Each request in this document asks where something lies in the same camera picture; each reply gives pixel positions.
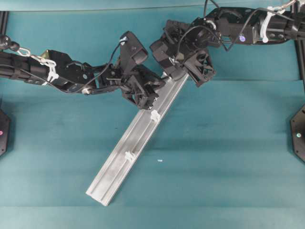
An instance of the white cable tie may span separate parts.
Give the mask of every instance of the white cable tie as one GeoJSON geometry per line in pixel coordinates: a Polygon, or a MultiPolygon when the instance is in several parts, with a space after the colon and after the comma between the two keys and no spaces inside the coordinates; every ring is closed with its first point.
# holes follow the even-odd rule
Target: white cable tie
{"type": "Polygon", "coordinates": [[[174,59],[174,58],[169,57],[168,59],[170,60],[170,62],[171,62],[174,66],[176,65],[176,64],[175,64],[175,59],[174,59]]]}
{"type": "Polygon", "coordinates": [[[48,74],[48,78],[47,81],[52,83],[54,80],[59,78],[59,75],[56,73],[56,62],[52,61],[52,60],[48,60],[48,59],[44,59],[40,56],[35,56],[37,57],[40,61],[41,65],[46,65],[49,68],[49,74],[48,74]]]}
{"type": "MultiPolygon", "coordinates": [[[[285,12],[285,9],[283,9],[283,6],[276,6],[276,7],[272,7],[272,6],[268,6],[267,7],[268,10],[281,10],[281,11],[278,11],[277,13],[279,14],[283,14],[285,12]]],[[[260,36],[261,38],[263,39],[263,42],[264,43],[267,43],[269,41],[268,37],[267,37],[267,28],[268,28],[268,24],[271,20],[271,18],[274,16],[275,14],[274,13],[271,13],[271,12],[268,12],[267,13],[267,16],[262,24],[262,27],[261,27],[261,31],[260,31],[260,36]]]]}
{"type": "Polygon", "coordinates": [[[123,46],[127,40],[128,40],[128,38],[125,36],[119,40],[119,43],[123,46]]]}

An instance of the teal table surface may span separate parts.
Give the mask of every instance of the teal table surface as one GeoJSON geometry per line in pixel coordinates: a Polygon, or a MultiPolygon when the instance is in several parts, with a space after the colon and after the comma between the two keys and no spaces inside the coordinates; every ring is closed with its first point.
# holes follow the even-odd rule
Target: teal table surface
{"type": "MultiPolygon", "coordinates": [[[[126,30],[148,49],[166,19],[201,12],[12,12],[7,34],[33,53],[54,49],[95,65],[126,30]]],[[[186,83],[108,207],[85,191],[137,108],[119,91],[66,95],[1,79],[12,124],[0,157],[0,229],[303,229],[305,163],[289,126],[305,103],[294,43],[211,55],[218,74],[201,88],[186,83]]],[[[152,56],[146,65],[161,73],[152,56]]]]}

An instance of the white plastic clip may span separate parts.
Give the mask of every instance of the white plastic clip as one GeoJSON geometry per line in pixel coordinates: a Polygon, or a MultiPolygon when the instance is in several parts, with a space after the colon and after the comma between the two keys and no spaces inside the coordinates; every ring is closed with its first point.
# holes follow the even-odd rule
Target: white plastic clip
{"type": "Polygon", "coordinates": [[[176,65],[176,64],[175,64],[175,59],[174,59],[174,58],[169,57],[168,59],[170,60],[170,62],[171,62],[173,65],[176,65]]]}
{"type": "Polygon", "coordinates": [[[122,39],[120,39],[119,42],[120,42],[121,45],[123,46],[127,40],[128,40],[128,38],[125,36],[125,37],[123,37],[122,39]]]}
{"type": "MultiPolygon", "coordinates": [[[[277,7],[268,6],[267,9],[268,10],[281,10],[281,11],[278,11],[278,13],[280,13],[280,14],[283,14],[285,12],[285,9],[283,9],[280,6],[277,6],[277,7]]],[[[274,13],[268,12],[267,16],[266,16],[266,18],[265,18],[265,20],[264,20],[264,22],[262,24],[261,31],[260,31],[260,36],[263,39],[264,43],[267,43],[269,41],[266,32],[267,32],[267,28],[268,28],[268,24],[270,22],[270,19],[274,15],[275,15],[274,13]]]]}
{"type": "Polygon", "coordinates": [[[41,65],[46,65],[47,67],[49,67],[49,75],[48,75],[48,79],[47,79],[48,82],[52,83],[54,80],[59,78],[59,75],[56,73],[56,70],[55,70],[55,67],[56,67],[55,61],[44,59],[39,56],[35,56],[35,57],[38,57],[38,59],[40,59],[41,65]]]}
{"type": "Polygon", "coordinates": [[[135,159],[135,154],[130,151],[127,151],[125,152],[125,159],[129,162],[132,162],[135,159]]]}
{"type": "Polygon", "coordinates": [[[156,110],[153,110],[151,112],[151,119],[157,123],[160,121],[161,115],[156,110]]]}

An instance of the black metal frame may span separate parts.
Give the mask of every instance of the black metal frame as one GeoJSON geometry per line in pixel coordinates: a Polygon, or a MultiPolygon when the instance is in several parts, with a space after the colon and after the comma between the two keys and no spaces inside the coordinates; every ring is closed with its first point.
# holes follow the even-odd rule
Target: black metal frame
{"type": "Polygon", "coordinates": [[[294,153],[305,162],[305,106],[290,120],[294,153]]]}
{"type": "MultiPolygon", "coordinates": [[[[298,7],[298,3],[295,3],[293,6],[291,6],[291,12],[293,14],[296,14],[299,11],[300,9],[298,7]]],[[[300,78],[301,80],[303,80],[303,85],[305,89],[305,43],[303,40],[295,41],[295,51],[300,71],[300,78]]]]}
{"type": "MultiPolygon", "coordinates": [[[[0,11],[0,34],[6,33],[8,11],[0,11]]],[[[10,118],[0,109],[0,156],[7,150],[10,129],[10,118]]]]}

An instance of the white zip tie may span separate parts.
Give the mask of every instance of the white zip tie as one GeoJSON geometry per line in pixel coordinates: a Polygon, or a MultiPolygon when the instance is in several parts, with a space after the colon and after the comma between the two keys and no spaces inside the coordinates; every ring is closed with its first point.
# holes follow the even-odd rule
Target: white zip tie
{"type": "Polygon", "coordinates": [[[123,37],[122,39],[119,40],[119,43],[123,46],[127,40],[128,40],[128,38],[125,36],[125,37],[123,37]]]}
{"type": "MultiPolygon", "coordinates": [[[[277,7],[272,7],[272,6],[268,6],[267,7],[268,10],[280,10],[282,9],[281,7],[277,6],[277,7]]],[[[278,13],[283,14],[285,12],[285,9],[278,11],[278,13]]],[[[268,28],[268,24],[270,22],[270,19],[274,16],[274,13],[268,12],[267,16],[262,24],[261,27],[261,31],[260,31],[260,36],[263,39],[264,43],[267,43],[269,41],[268,37],[267,37],[267,28],[268,28]]]]}
{"type": "MultiPolygon", "coordinates": [[[[268,6],[267,9],[268,10],[279,10],[277,13],[279,14],[283,14],[285,12],[285,8],[293,5],[294,3],[296,3],[296,0],[291,0],[290,2],[288,3],[285,3],[281,6],[276,6],[276,7],[272,7],[272,6],[268,6]]],[[[261,31],[260,31],[260,36],[261,38],[263,39],[263,42],[264,43],[267,43],[269,41],[268,37],[267,37],[267,28],[268,28],[268,24],[270,22],[270,19],[274,16],[275,14],[274,13],[271,13],[271,12],[268,12],[267,13],[267,16],[262,24],[262,27],[261,27],[261,31]]]]}

